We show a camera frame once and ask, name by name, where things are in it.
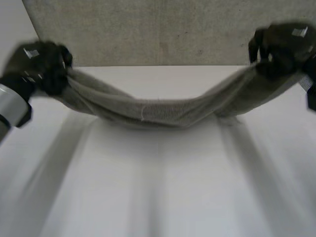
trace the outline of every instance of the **concrete wall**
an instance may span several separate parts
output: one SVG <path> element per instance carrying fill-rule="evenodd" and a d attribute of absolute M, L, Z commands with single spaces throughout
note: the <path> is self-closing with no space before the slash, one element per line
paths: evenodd
<path fill-rule="evenodd" d="M 244 65 L 256 28 L 316 23 L 315 0 L 23 0 L 41 39 L 77 66 Z"/>

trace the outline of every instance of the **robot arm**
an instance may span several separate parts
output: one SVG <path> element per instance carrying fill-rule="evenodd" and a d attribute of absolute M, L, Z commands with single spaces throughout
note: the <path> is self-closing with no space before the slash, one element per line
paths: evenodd
<path fill-rule="evenodd" d="M 0 142 L 11 127 L 31 119 L 29 99 L 37 89 L 49 95 L 62 93 L 71 65 L 67 48 L 51 42 L 22 44 L 15 50 L 0 78 Z"/>

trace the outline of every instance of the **white surface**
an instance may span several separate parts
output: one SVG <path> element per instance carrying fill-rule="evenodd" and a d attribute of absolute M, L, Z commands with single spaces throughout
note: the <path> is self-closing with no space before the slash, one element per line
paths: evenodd
<path fill-rule="evenodd" d="M 83 70 L 137 97 L 182 98 L 236 69 Z M 243 124 L 210 118 L 188 130 L 129 130 L 98 119 L 41 236 L 314 236 L 316 120 L 305 102 L 295 86 L 241 116 Z"/>

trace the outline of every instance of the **fabric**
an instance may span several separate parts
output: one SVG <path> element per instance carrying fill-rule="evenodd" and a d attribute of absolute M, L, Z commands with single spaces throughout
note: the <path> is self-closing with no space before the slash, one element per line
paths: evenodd
<path fill-rule="evenodd" d="M 187 100 L 140 100 L 76 70 L 69 86 L 56 97 L 69 108 L 133 127 L 189 127 L 214 114 L 246 113 L 285 92 L 300 73 L 270 81 L 255 67 L 241 70 L 200 97 Z"/>
<path fill-rule="evenodd" d="M 281 95 L 305 76 L 301 73 L 304 64 L 316 55 L 316 29 L 304 22 L 272 24 L 258 29 L 248 46 L 250 62 L 257 62 L 255 66 L 194 99 L 135 99 L 72 69 L 68 71 L 69 86 L 56 98 L 71 109 L 134 127 L 189 127 L 209 115 L 244 114 Z"/>

